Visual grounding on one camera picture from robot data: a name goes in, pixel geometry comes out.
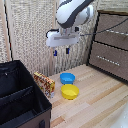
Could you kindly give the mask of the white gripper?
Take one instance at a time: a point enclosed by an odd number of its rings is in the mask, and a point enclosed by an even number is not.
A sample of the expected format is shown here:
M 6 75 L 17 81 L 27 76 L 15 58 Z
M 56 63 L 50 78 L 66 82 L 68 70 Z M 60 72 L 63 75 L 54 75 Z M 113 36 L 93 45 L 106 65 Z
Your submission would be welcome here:
M 64 45 L 76 44 L 79 41 L 79 28 L 71 27 L 67 29 L 51 29 L 46 33 L 46 45 L 48 47 L 58 47 Z M 66 48 L 66 54 L 70 53 L 70 48 Z

